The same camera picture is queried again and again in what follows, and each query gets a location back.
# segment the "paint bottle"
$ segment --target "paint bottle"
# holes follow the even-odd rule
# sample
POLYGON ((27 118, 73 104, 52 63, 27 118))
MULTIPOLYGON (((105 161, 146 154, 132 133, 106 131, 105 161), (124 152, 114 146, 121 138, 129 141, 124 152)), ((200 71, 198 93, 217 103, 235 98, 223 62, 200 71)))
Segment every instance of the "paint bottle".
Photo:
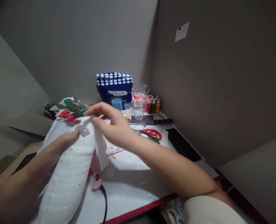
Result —
POLYGON ((157 103, 156 103, 156 113, 158 113, 160 110, 160 98, 158 99, 157 103))
POLYGON ((151 110, 150 110, 150 113, 151 114, 154 114, 156 111, 156 100, 154 99, 152 105, 151 105, 151 110))
POLYGON ((151 110, 151 103, 150 103, 150 98, 147 99, 147 104, 145 107, 145 112, 150 114, 150 110, 151 110))

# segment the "black knife handle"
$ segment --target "black knife handle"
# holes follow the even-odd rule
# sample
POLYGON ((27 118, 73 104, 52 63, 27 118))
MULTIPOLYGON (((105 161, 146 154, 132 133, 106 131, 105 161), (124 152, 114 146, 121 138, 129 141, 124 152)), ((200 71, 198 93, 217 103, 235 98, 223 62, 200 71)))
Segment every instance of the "black knife handle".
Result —
POLYGON ((164 119, 164 120, 154 120, 155 124, 172 124, 171 119, 164 119))

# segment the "white sleeve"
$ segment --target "white sleeve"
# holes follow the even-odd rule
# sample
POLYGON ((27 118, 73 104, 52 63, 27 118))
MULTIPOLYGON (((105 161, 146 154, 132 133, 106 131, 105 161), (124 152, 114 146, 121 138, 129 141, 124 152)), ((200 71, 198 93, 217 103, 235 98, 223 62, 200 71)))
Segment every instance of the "white sleeve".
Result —
POLYGON ((188 224, 245 224, 231 207, 209 196, 188 199, 183 204, 183 219, 188 224))

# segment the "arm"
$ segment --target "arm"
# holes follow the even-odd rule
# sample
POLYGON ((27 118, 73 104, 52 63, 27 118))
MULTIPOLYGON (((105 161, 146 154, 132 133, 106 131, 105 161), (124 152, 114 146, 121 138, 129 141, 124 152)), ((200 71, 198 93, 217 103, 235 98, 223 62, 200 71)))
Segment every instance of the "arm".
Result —
POLYGON ((151 169, 158 172, 169 186, 183 198, 206 195, 223 201, 230 207, 231 202, 215 181, 197 164, 153 141, 136 134, 122 113, 106 103, 92 106, 86 115, 105 115, 111 124, 103 119, 93 118, 106 138, 113 144, 138 155, 151 169))
POLYGON ((60 155, 78 135, 78 131, 61 135, 0 186, 0 223, 19 223, 20 218, 33 208, 60 155))

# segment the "blue polka dot bag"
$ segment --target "blue polka dot bag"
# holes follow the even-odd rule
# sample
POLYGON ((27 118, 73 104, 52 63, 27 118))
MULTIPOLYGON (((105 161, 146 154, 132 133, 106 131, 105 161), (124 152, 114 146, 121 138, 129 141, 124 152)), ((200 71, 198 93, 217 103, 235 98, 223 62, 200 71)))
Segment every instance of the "blue polka dot bag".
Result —
POLYGON ((123 109, 125 103, 132 102, 133 80, 130 74, 120 72, 97 74, 96 86, 102 100, 110 105, 113 96, 122 98, 123 109))

